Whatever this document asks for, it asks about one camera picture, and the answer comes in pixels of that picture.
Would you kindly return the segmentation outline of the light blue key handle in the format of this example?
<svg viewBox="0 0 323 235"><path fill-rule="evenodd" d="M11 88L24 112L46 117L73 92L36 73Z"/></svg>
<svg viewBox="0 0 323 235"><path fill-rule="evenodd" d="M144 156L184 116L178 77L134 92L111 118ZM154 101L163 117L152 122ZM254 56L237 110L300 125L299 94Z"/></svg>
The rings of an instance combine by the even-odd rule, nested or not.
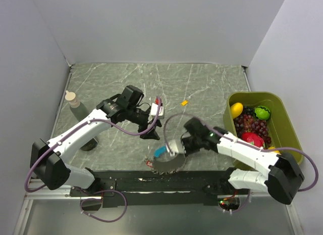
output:
<svg viewBox="0 0 323 235"><path fill-rule="evenodd" d="M154 157L155 158L159 158L161 155L163 155L167 151L168 150L167 150L167 147L166 146L160 147L160 148L158 148L158 149L155 150Z"/></svg>

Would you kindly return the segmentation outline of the red key tag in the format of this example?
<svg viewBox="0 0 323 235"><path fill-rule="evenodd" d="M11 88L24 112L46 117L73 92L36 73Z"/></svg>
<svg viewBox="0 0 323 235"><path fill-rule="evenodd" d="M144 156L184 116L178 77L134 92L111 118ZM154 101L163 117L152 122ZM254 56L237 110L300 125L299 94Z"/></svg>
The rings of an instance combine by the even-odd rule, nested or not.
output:
<svg viewBox="0 0 323 235"><path fill-rule="evenodd" d="M146 161L146 165L148 166L148 167L150 167L150 168L152 168L153 167L153 163L151 162L151 161Z"/></svg>

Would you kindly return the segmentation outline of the metal keyring with small rings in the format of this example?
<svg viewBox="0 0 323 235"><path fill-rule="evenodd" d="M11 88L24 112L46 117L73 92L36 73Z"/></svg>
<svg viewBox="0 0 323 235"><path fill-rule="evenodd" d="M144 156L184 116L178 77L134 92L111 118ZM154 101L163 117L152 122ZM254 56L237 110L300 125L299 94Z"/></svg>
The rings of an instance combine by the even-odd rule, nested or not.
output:
<svg viewBox="0 0 323 235"><path fill-rule="evenodd" d="M186 162L186 157L184 154L178 154L176 157L169 161L158 161L156 158L153 160L149 160L153 163L153 167L151 168L151 171L155 174L174 174L178 171L180 171L184 166Z"/></svg>

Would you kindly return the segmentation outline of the yellow key tag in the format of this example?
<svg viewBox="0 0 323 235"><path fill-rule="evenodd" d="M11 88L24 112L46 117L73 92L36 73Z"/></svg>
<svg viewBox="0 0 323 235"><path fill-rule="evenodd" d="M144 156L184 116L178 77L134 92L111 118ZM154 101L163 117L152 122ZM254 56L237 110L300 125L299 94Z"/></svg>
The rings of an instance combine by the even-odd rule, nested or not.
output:
<svg viewBox="0 0 323 235"><path fill-rule="evenodd" d="M185 105L187 105L188 104L188 101L187 100L184 100L182 103L181 103L181 105L182 106L185 106Z"/></svg>

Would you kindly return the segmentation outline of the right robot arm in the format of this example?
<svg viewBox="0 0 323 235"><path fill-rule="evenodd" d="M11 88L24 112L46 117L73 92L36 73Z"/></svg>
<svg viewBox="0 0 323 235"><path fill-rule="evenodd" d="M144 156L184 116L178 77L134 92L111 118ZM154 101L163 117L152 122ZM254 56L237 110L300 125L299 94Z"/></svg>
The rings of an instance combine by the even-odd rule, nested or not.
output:
<svg viewBox="0 0 323 235"><path fill-rule="evenodd" d="M190 134L183 139L187 154L200 149L212 150L252 168L251 171L231 168L230 175L220 182L224 193L249 189L267 192L276 201L291 204L304 181L304 175L292 154L263 150L237 138L229 131L218 127L210 128L195 117L187 121L184 128Z"/></svg>

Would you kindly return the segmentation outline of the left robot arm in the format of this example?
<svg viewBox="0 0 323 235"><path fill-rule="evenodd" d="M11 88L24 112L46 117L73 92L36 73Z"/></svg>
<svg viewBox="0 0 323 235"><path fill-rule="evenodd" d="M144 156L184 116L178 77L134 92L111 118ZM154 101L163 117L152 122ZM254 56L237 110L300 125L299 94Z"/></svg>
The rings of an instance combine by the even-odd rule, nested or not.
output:
<svg viewBox="0 0 323 235"><path fill-rule="evenodd" d="M143 111L139 107L143 97L143 91L128 85L122 93L101 101L68 131L46 142L42 139L34 142L25 191L32 192L28 184L31 175L35 174L50 190L70 185L81 188L90 196L97 194L101 190L100 178L89 168L77 168L67 162L82 146L111 127L141 139L159 140L155 129L161 126L160 119L165 116L162 100L156 97L155 102Z"/></svg>

